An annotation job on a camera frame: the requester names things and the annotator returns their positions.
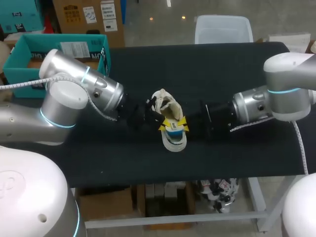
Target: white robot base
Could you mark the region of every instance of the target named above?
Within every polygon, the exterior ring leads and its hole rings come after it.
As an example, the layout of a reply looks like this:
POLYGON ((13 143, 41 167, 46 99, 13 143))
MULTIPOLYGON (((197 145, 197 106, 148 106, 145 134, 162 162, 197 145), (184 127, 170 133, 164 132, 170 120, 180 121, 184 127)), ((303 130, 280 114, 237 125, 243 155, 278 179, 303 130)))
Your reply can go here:
POLYGON ((60 168, 37 153, 0 147, 0 230, 6 237, 87 237, 60 168))

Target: teal box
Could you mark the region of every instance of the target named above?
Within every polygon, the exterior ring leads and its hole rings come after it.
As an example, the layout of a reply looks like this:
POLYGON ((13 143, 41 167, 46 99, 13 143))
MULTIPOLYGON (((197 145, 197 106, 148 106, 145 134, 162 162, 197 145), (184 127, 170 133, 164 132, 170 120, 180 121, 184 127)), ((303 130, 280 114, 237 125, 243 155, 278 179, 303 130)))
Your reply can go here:
MULTIPOLYGON (((9 84, 39 79, 40 70, 28 68, 31 59, 44 59, 52 49, 65 54, 87 59, 99 59, 98 71, 106 76, 111 68, 111 58, 106 35, 76 34, 26 34, 16 43, 3 66, 9 84)), ((43 98, 45 85, 26 86, 13 91, 18 98, 43 98)))
POLYGON ((0 0, 0 25, 6 34, 43 30, 40 0, 0 0))

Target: shoe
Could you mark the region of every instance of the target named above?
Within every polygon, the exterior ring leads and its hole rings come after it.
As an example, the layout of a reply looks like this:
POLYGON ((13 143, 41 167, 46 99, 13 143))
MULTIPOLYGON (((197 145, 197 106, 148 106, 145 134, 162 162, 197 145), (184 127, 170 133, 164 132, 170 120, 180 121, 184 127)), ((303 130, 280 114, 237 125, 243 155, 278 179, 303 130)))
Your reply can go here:
POLYGON ((179 103, 164 89, 156 91, 152 98, 156 97, 152 110, 165 116, 165 121, 160 127, 162 142, 171 152, 182 151, 187 145, 188 131, 185 117, 179 103))

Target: white cable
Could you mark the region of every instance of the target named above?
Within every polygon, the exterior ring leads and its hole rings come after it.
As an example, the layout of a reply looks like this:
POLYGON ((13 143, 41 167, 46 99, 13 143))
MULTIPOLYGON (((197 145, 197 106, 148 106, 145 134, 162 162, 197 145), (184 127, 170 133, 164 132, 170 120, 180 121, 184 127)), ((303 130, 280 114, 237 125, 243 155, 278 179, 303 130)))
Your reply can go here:
POLYGON ((252 126, 252 125, 256 125, 256 124, 260 124, 262 122, 266 122, 266 121, 269 121, 273 119, 273 117, 269 117, 269 118, 264 118, 262 120, 259 120, 259 121, 255 121, 255 122, 250 122, 250 123, 246 123, 246 124, 243 124, 243 125, 240 125, 240 126, 237 126, 237 127, 234 127, 230 130, 230 132, 234 132, 234 131, 237 131, 241 128, 244 128, 244 127, 249 127, 249 126, 252 126))
POLYGON ((292 124, 294 126, 297 138, 298 138, 298 142, 300 144, 300 148, 301 148, 301 154, 302 154, 302 162, 303 162, 303 168, 304 168, 304 173, 306 175, 308 175, 308 169, 307 169, 307 163, 306 163, 306 156, 305 156, 305 149, 304 149, 304 144, 303 144, 303 140, 302 140, 302 136, 301 136, 301 132, 300 129, 296 123, 296 121, 292 121, 292 124))
POLYGON ((87 89, 79 81, 76 81, 76 80, 74 80, 72 78, 52 77, 52 78, 44 78, 44 79, 39 79, 39 80, 32 80, 32 81, 27 81, 27 82, 22 82, 22 83, 17 83, 17 84, 11 84, 11 85, 0 85, 0 90, 16 89, 16 88, 20 88, 20 87, 25 87, 25 86, 30 86, 30 85, 37 85, 37 84, 48 83, 48 82, 51 82, 51 81, 59 81, 59 80, 71 81, 71 82, 76 83, 79 86, 81 86, 85 90, 87 95, 88 95, 89 103, 92 105, 92 107, 95 109, 95 111, 99 115, 101 115, 105 119, 112 120, 112 121, 117 121, 116 118, 112 118, 112 117, 102 113, 98 109, 98 107, 96 107, 96 105, 93 103, 93 101, 91 100, 91 97, 90 97, 89 92, 87 91, 87 89))
MULTIPOLYGON (((262 122, 266 122, 266 121, 269 121, 271 119, 273 119, 273 117, 265 118, 265 119, 262 119, 262 120, 259 120, 259 121, 256 121, 256 122, 246 123, 246 124, 234 127, 233 129, 230 130, 230 132, 234 132, 234 131, 237 131, 237 130, 239 130, 241 128, 244 128, 244 127, 249 127, 249 126, 256 125, 256 124, 259 124, 259 123, 262 123, 262 122)), ((295 132, 296 132, 296 136, 298 138, 298 142, 299 142, 300 149, 301 149, 301 156, 302 156, 304 173, 306 175, 308 175, 306 156, 305 156, 305 149, 304 149, 304 144, 303 144, 302 136, 301 136, 301 133, 300 133, 300 129, 299 129, 299 127, 298 127, 298 125, 297 125, 297 123, 295 121, 292 121, 292 124, 294 126, 294 129, 295 129, 295 132)))

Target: metal frame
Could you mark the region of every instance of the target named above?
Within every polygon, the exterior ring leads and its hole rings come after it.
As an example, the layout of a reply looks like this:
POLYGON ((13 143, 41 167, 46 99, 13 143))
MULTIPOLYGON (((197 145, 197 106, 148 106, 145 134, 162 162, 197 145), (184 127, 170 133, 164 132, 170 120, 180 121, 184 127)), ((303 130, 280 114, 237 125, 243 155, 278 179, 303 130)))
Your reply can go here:
POLYGON ((225 221, 241 219, 257 219, 258 231, 269 231, 277 218, 280 216, 287 192, 294 183, 300 180, 303 175, 286 176, 279 189, 275 193, 271 203, 266 206, 257 178, 248 178, 249 191, 255 211, 244 213, 227 213, 227 214, 197 214, 183 216, 162 216, 162 217, 145 217, 119 220, 100 220, 86 221, 87 229, 105 228, 105 227, 122 227, 122 226, 139 226, 151 224, 166 224, 179 222, 204 222, 204 221, 225 221))

